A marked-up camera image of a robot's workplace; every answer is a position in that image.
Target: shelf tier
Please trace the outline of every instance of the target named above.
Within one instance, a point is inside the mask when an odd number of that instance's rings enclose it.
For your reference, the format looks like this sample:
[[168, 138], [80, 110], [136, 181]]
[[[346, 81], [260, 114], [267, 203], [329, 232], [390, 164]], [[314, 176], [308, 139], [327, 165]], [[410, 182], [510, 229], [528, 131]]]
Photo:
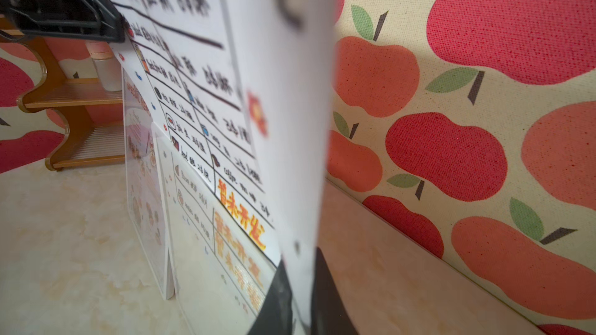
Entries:
[[86, 106], [122, 104], [122, 91], [106, 91], [97, 78], [68, 79], [66, 83], [50, 90], [34, 101], [25, 103], [27, 109], [59, 108], [61, 106]]
[[54, 169], [124, 162], [123, 126], [95, 127], [69, 156], [53, 163]]

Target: white paper sign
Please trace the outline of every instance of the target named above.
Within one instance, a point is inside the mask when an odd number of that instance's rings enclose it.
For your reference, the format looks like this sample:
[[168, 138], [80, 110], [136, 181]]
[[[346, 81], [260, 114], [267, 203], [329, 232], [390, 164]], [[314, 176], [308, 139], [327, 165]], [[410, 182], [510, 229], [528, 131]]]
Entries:
[[270, 263], [283, 255], [309, 325], [334, 0], [111, 1], [128, 34], [113, 49], [154, 121], [218, 212]]
[[275, 267], [194, 167], [156, 130], [168, 208], [176, 296], [196, 334], [245, 334]]

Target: black metal bracket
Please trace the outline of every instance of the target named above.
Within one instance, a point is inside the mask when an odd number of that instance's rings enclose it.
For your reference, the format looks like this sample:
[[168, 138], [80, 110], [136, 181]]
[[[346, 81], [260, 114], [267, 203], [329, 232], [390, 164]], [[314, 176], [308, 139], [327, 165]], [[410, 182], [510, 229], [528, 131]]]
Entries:
[[122, 15], [109, 0], [0, 0], [0, 12], [27, 35], [124, 41]]

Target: apple pattern wallpaper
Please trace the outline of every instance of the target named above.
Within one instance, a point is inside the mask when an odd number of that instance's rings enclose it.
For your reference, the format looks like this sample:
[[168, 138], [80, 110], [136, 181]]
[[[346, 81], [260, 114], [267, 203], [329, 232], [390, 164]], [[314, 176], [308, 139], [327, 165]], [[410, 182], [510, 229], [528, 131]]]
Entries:
[[550, 335], [596, 334], [596, 0], [338, 0], [329, 179]]

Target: wooden shelf rack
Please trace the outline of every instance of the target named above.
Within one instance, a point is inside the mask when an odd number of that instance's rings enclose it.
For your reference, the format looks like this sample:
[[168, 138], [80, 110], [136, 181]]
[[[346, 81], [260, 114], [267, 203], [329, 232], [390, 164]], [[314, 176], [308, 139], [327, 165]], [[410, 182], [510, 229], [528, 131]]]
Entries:
[[[11, 35], [20, 35], [4, 18], [0, 18], [0, 28]], [[51, 171], [59, 171], [66, 167], [124, 162], [123, 122], [95, 125], [85, 108], [89, 105], [121, 105], [122, 91], [106, 91], [98, 78], [66, 79], [42, 37], [20, 44], [37, 57], [42, 78], [33, 90], [19, 97], [17, 105], [26, 113], [54, 109], [65, 124], [64, 139], [49, 153], [45, 166]]]

